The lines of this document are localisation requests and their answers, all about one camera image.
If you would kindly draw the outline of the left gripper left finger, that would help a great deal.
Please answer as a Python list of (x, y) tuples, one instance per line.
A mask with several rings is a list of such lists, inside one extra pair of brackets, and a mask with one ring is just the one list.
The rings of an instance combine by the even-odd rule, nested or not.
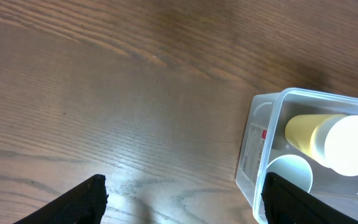
[(99, 224), (108, 203), (105, 181), (95, 174), (15, 224)]

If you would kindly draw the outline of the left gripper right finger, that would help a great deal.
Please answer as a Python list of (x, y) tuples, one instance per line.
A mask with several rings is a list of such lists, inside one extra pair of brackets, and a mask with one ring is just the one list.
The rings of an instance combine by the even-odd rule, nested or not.
[(358, 224), (274, 172), (261, 193), (268, 224)]

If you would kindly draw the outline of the grey plastic cup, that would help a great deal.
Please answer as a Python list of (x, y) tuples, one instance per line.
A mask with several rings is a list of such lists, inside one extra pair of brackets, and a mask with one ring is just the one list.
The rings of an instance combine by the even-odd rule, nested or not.
[(302, 157), (287, 154), (271, 161), (266, 173), (274, 172), (293, 183), (305, 192), (310, 192), (313, 185), (313, 171), (310, 164)]

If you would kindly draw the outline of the yellow plastic cup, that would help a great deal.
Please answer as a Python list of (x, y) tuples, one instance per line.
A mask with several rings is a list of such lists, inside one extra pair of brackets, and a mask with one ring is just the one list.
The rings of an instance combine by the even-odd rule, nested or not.
[(344, 118), (343, 114), (303, 114), (293, 117), (285, 126), (285, 138), (296, 149), (308, 157), (319, 160), (315, 138), (319, 128), (332, 125)]

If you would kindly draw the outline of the white plastic cup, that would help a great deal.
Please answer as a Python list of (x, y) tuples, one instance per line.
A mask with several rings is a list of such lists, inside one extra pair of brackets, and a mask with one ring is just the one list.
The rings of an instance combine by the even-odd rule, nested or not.
[(316, 162), (343, 176), (358, 175), (358, 115), (345, 115), (329, 131), (319, 128), (315, 143), (321, 156)]

